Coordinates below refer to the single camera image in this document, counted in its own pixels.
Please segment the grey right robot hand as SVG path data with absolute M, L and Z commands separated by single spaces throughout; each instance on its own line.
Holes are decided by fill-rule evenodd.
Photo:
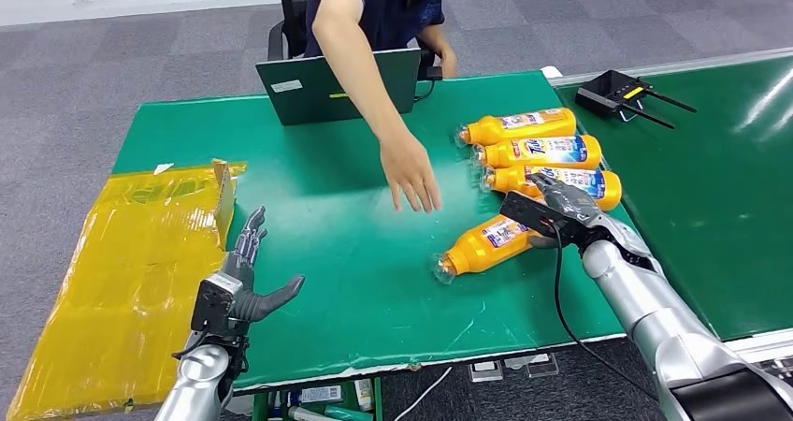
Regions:
M 587 192 L 542 173 L 530 174 L 529 178 L 541 191 L 549 208 L 575 218 L 589 228 L 594 226 L 602 230 L 603 222 L 609 220 Z

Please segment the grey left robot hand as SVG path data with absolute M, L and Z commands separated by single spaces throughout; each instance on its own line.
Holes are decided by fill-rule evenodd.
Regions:
M 301 291 L 305 277 L 294 276 L 287 284 L 267 295 L 253 289 L 254 265 L 260 243 L 267 235 L 263 227 L 266 208 L 260 206 L 246 220 L 234 249 L 227 255 L 221 273 L 233 283 L 233 303 L 229 317 L 240 322 L 259 322 L 293 300 Z

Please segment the person's right hand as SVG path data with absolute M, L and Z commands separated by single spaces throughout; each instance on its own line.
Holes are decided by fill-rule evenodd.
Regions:
M 439 211 L 440 190 L 423 144 L 404 126 L 378 135 L 382 170 L 396 211 Z

